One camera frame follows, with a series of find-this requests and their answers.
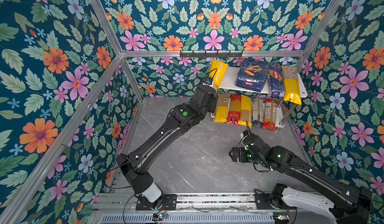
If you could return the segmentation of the wide yellow spaghetti pack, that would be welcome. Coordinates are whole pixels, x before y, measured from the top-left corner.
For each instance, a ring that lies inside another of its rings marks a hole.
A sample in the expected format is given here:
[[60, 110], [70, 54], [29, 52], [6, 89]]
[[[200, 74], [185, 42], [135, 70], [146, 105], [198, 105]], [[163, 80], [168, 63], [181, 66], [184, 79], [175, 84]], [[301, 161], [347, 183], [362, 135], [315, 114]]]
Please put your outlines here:
[[227, 122], [230, 100], [231, 100], [230, 94], [219, 94], [217, 108], [216, 108], [215, 117], [214, 117], [215, 123]]

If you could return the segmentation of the red spaghetti pack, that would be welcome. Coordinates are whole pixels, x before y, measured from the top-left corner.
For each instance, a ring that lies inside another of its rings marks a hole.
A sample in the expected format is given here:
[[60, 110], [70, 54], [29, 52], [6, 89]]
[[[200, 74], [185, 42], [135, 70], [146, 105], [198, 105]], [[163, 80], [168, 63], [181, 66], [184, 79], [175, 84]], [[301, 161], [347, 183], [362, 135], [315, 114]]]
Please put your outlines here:
[[239, 125], [241, 115], [241, 95], [234, 94], [231, 96], [231, 103], [228, 111], [227, 124]]

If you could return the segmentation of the yellow Pastatime spaghetti pack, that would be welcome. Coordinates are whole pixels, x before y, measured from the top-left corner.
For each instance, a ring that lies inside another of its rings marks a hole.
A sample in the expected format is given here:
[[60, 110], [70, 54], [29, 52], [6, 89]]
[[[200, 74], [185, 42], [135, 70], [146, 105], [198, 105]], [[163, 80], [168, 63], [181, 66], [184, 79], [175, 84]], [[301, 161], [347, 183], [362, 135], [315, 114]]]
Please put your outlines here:
[[212, 86], [216, 91], [218, 91], [228, 67], [229, 65], [224, 62], [211, 59], [211, 70], [209, 77], [213, 79]]

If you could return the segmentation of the narrow yellow spaghetti pack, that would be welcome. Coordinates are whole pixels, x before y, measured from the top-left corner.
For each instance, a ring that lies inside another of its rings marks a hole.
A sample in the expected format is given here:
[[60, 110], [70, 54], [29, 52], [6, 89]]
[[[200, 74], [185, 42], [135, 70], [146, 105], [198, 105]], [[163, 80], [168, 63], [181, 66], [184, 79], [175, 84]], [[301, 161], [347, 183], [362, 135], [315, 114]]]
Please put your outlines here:
[[241, 126], [252, 128], [252, 99], [250, 97], [241, 95], [241, 107], [240, 107], [240, 118], [238, 124]]

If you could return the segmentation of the blue Barilla pasta box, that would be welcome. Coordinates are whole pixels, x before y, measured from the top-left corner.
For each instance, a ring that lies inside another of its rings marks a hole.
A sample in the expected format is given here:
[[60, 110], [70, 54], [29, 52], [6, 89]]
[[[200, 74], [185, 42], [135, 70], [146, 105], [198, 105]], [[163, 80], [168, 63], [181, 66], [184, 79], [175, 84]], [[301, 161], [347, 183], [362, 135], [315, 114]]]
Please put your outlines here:
[[247, 58], [240, 66], [235, 85], [259, 93], [267, 80], [268, 70], [268, 62]]

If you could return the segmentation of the red-yellow labelled spaghetti pack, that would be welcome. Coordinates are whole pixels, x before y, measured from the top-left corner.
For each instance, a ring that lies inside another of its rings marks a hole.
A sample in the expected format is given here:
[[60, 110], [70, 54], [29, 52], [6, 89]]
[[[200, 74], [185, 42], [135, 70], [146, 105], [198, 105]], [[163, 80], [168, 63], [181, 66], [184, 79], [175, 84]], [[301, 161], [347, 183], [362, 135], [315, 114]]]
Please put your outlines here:
[[266, 129], [272, 132], [276, 131], [277, 107], [278, 107], [278, 104], [276, 101], [266, 99], [263, 129]]

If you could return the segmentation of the blue Barilla spaghetti pack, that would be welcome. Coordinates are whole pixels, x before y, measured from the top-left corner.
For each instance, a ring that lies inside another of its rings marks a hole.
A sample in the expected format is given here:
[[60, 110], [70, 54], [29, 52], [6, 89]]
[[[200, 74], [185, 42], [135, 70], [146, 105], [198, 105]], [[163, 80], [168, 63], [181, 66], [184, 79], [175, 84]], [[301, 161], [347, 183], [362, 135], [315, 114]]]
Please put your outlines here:
[[282, 68], [279, 64], [269, 64], [269, 87], [272, 98], [282, 98], [285, 95], [285, 86], [282, 75]]

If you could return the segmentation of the yellow-ended spaghetti pack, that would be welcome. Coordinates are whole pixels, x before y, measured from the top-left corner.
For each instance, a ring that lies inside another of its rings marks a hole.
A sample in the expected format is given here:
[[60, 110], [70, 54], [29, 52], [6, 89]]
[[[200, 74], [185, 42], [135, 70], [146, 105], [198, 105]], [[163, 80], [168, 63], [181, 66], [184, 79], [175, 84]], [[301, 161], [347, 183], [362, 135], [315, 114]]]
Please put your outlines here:
[[298, 70], [297, 68], [290, 66], [282, 67], [283, 81], [285, 87], [285, 102], [291, 102], [297, 105], [301, 105], [301, 92], [298, 80]]

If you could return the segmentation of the white-label clear spaghetti pack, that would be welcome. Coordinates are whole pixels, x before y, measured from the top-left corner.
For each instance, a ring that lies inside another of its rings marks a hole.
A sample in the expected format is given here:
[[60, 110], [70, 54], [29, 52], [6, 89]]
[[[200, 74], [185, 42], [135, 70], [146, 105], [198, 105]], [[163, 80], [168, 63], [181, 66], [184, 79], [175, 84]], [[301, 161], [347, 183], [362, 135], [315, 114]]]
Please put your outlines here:
[[262, 128], [264, 125], [264, 100], [260, 98], [254, 98], [252, 107], [252, 124], [253, 126]]

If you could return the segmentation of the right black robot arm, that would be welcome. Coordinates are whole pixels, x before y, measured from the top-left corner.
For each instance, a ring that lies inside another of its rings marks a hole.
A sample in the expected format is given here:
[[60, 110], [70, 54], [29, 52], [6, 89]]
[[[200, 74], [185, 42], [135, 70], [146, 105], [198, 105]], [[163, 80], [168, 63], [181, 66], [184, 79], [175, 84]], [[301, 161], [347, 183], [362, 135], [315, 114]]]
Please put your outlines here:
[[366, 224], [371, 214], [372, 192], [343, 184], [313, 168], [290, 150], [270, 147], [258, 135], [243, 131], [238, 147], [229, 151], [233, 162], [261, 165], [264, 173], [277, 171], [316, 191], [316, 194], [276, 184], [270, 194], [256, 191], [257, 207], [299, 208], [329, 218], [337, 224]]

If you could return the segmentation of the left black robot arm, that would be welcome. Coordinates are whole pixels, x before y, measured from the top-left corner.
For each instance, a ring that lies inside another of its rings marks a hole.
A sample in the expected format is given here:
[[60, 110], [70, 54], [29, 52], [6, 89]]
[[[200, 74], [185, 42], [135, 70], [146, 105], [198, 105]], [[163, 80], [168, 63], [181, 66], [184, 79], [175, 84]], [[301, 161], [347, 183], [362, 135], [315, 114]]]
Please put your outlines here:
[[194, 96], [171, 109], [163, 125], [140, 147], [128, 155], [118, 155], [116, 161], [121, 173], [136, 195], [144, 196], [155, 206], [161, 204], [163, 192], [149, 174], [150, 166], [171, 143], [213, 112], [217, 101], [218, 94], [213, 87], [198, 86]]

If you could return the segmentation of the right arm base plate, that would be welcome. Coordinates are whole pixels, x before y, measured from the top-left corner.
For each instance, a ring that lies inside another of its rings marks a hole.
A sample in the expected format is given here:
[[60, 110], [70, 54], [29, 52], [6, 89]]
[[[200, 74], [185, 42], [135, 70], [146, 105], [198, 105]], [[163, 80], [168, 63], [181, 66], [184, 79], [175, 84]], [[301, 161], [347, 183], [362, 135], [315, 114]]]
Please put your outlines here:
[[255, 190], [255, 203], [258, 210], [288, 210], [296, 209], [288, 206], [282, 199], [282, 191], [273, 191], [269, 194]]

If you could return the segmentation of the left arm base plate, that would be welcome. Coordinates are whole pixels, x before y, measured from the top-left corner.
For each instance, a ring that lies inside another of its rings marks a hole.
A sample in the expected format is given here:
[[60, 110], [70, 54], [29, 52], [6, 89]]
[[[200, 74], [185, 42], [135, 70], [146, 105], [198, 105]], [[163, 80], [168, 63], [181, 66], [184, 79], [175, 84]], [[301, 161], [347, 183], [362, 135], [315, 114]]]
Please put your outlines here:
[[177, 205], [176, 194], [162, 194], [156, 201], [151, 203], [145, 196], [139, 195], [136, 205], [137, 211], [174, 211]]

